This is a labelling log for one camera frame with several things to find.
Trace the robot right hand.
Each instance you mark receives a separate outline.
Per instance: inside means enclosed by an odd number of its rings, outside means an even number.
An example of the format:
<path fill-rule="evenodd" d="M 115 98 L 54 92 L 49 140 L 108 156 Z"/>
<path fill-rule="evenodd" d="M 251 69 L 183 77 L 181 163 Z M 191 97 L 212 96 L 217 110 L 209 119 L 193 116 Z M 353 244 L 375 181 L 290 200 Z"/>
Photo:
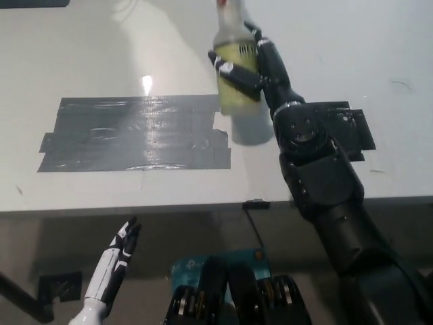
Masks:
<path fill-rule="evenodd" d="M 275 44 L 263 36 L 262 30 L 253 23 L 245 22 L 244 26 L 254 37 L 258 72 L 227 61 L 210 50 L 208 57 L 217 75 L 245 95 L 264 93 L 271 112 L 286 105 L 305 104 L 305 99 L 292 89 L 285 64 Z"/>

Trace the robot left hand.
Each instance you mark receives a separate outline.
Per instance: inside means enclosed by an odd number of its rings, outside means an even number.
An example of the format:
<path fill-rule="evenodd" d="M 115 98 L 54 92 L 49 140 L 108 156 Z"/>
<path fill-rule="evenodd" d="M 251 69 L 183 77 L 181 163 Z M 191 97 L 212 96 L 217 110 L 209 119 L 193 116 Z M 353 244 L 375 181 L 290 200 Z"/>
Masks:
<path fill-rule="evenodd" d="M 136 217 L 126 222 L 102 253 L 93 272 L 85 298 L 102 302 L 107 316 L 124 280 L 140 230 L 141 224 L 137 224 Z"/>

